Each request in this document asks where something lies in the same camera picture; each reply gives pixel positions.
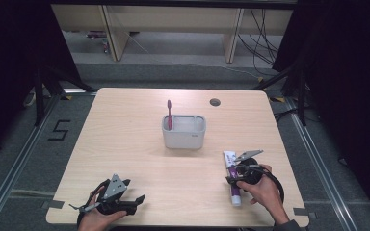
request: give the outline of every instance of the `person's left hand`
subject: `person's left hand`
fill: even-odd
[[[104,190],[104,187],[100,188],[97,191],[97,194],[92,197],[92,201],[90,201],[90,205],[93,205],[95,203],[95,200],[97,198],[97,195]],[[100,212],[98,212],[97,209],[92,209],[88,213],[86,213],[82,221],[80,222],[79,225],[79,231],[85,231],[85,230],[90,230],[90,231],[103,231],[107,228],[109,224],[112,222],[123,218],[124,216],[127,215],[126,211],[118,211],[115,212],[111,215],[103,215]]]

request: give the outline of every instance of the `person's right hand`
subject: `person's right hand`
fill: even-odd
[[[261,166],[265,168],[265,171],[272,172],[272,168],[270,166]],[[260,181],[255,185],[248,184],[244,181],[238,181],[236,184],[239,188],[249,192],[253,196],[251,204],[258,202],[263,205],[267,211],[269,211],[277,225],[290,220],[284,211],[278,187],[268,176],[263,174]]]

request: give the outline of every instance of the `white toothpaste tube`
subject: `white toothpaste tube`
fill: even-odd
[[[229,176],[236,178],[237,171],[234,160],[236,159],[236,153],[234,151],[224,151],[226,169],[229,172]],[[240,206],[242,204],[240,199],[240,190],[236,187],[230,186],[230,195],[232,204],[234,206]]]

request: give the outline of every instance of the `wooden table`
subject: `wooden table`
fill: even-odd
[[[214,107],[216,98],[221,105]],[[168,149],[164,145],[162,118],[168,113],[206,118],[203,148]],[[263,149],[255,157],[273,167],[285,190],[284,206],[301,227],[307,216],[295,216],[304,208],[296,179],[267,96],[262,91],[101,89],[89,112],[70,157],[54,200],[62,209],[50,208],[50,223],[74,224],[78,212],[68,204],[86,203],[90,191],[113,173],[131,179],[122,199],[146,194],[135,216],[117,225],[258,227],[273,226],[261,205],[251,206],[242,193],[242,206],[233,207],[223,151],[242,154]]]

